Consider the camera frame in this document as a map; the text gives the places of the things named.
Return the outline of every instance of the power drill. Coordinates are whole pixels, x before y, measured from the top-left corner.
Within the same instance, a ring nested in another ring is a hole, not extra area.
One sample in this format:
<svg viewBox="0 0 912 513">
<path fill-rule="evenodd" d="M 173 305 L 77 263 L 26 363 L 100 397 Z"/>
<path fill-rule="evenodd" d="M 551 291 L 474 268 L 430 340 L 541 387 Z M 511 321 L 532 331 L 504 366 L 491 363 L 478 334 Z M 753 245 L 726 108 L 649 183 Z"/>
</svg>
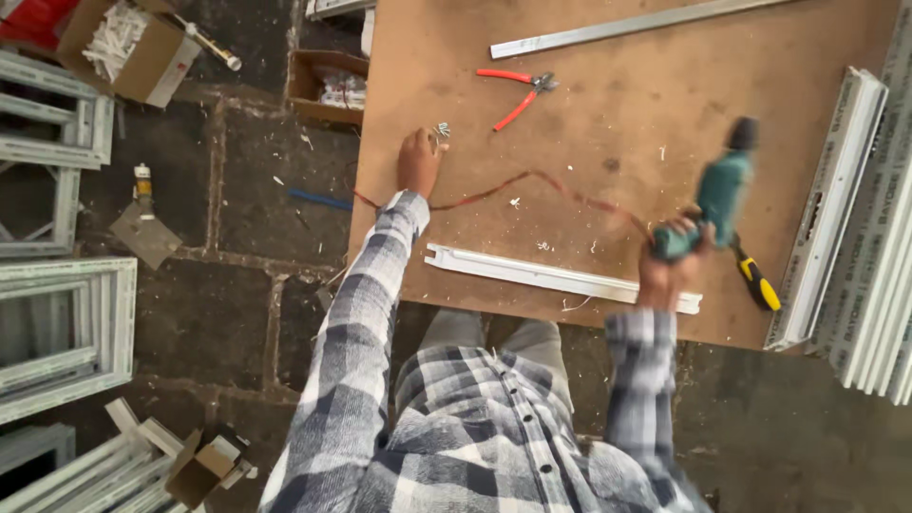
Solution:
<svg viewBox="0 0 912 513">
<path fill-rule="evenodd" d="M 728 247 L 735 235 L 735 223 L 753 180 L 751 152 L 757 144 L 757 120 L 740 118 L 731 130 L 728 148 L 716 161 L 706 166 L 697 191 L 700 217 L 697 229 L 681 235 L 666 225 L 653 232 L 653 256 L 677 260 L 688 255 L 700 242 L 700 228 L 706 223 L 716 226 L 716 247 Z"/>
</svg>

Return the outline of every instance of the gray pants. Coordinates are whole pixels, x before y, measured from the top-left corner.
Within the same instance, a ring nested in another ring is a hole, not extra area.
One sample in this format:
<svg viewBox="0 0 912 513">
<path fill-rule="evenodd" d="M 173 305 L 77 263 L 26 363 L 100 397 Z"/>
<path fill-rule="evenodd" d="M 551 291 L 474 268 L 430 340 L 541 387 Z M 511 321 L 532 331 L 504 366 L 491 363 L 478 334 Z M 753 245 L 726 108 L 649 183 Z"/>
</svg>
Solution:
<svg viewBox="0 0 912 513">
<path fill-rule="evenodd" d="M 475 347 L 484 349 L 485 336 L 482 315 L 476 311 L 441 308 L 428 327 L 419 351 L 441 346 Z M 561 353 L 561 333 L 557 324 L 546 320 L 525 319 L 502 346 L 526 360 L 547 367 L 554 376 L 552 387 L 570 397 L 564 355 Z"/>
</svg>

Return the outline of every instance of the hand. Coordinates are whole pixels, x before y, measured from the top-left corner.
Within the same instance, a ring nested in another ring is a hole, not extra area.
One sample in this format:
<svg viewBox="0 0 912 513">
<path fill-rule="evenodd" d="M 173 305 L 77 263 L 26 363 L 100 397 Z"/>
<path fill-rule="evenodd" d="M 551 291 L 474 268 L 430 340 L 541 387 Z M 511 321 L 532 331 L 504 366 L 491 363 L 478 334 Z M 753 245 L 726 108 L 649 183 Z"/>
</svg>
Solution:
<svg viewBox="0 0 912 513">
<path fill-rule="evenodd" d="M 686 215 L 667 222 L 680 234 L 696 229 L 697 225 Z M 643 245 L 639 259 L 639 298 L 641 308 L 677 311 L 678 295 L 700 273 L 700 266 L 716 246 L 716 226 L 707 223 L 700 229 L 700 242 L 687 256 L 666 262 L 652 256 L 649 242 Z"/>
<path fill-rule="evenodd" d="M 424 199 L 430 197 L 437 182 L 440 159 L 450 148 L 449 144 L 437 144 L 433 137 L 430 130 L 422 128 L 402 141 L 396 171 L 400 191 L 409 190 L 421 194 Z"/>
</svg>

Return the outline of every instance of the red-handled pliers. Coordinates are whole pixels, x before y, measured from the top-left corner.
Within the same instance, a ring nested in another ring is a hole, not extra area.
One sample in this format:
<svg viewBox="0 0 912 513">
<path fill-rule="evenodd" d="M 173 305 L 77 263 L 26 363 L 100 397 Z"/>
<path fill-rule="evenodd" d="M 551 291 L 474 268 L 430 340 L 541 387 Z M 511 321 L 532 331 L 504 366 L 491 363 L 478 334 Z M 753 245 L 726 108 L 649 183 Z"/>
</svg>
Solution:
<svg viewBox="0 0 912 513">
<path fill-rule="evenodd" d="M 553 90 L 558 85 L 558 82 L 554 81 L 554 73 L 551 71 L 548 71 L 541 77 L 533 77 L 532 75 L 526 75 L 525 73 L 513 73 L 512 71 L 500 71 L 499 69 L 479 69 L 475 71 L 475 74 L 479 77 L 519 80 L 520 82 L 525 82 L 526 84 L 531 84 L 533 86 L 532 92 L 525 97 L 523 103 L 520 103 L 519 107 L 514 109 L 509 116 L 503 118 L 503 121 L 494 125 L 494 131 L 499 131 L 501 128 L 505 127 L 507 123 L 516 119 L 516 116 L 519 116 L 519 113 L 532 103 L 532 100 L 538 96 L 538 93 Z"/>
</svg>

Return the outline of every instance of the concrete floor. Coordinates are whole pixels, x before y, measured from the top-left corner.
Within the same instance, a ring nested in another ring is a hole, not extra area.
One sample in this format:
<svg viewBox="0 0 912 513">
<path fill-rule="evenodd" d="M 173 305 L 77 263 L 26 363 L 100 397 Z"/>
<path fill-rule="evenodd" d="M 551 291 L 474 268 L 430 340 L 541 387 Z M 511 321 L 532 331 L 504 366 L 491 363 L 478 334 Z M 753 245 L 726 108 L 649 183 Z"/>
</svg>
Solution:
<svg viewBox="0 0 912 513">
<path fill-rule="evenodd" d="M 129 107 L 112 165 L 84 172 L 80 194 L 80 254 L 128 255 L 108 227 L 130 202 L 132 166 L 145 162 L 159 217 L 184 242 L 157 271 L 140 264 L 136 376 L 17 423 L 72 424 L 80 453 L 116 433 L 103 405 L 118 396 L 178 436 L 231 424 L 251 440 L 260 474 L 213 495 L 215 513 L 255 510 L 306 381 L 324 313 L 316 289 L 347 251 L 346 213 L 290 199 L 273 179 L 352 200 L 358 131 L 305 126 L 282 95 L 289 47 L 356 52 L 358 32 L 345 29 L 357 23 L 304 22 L 301 4 L 182 3 L 244 68 L 234 74 L 202 55 L 168 109 Z M 432 314 L 400 307 L 394 379 Z M 610 377 L 602 333 L 561 332 L 576 430 L 599 434 Z M 680 343 L 678 383 L 676 451 L 719 511 L 912 511 L 912 410 L 842 389 L 820 361 L 696 343 Z"/>
</svg>

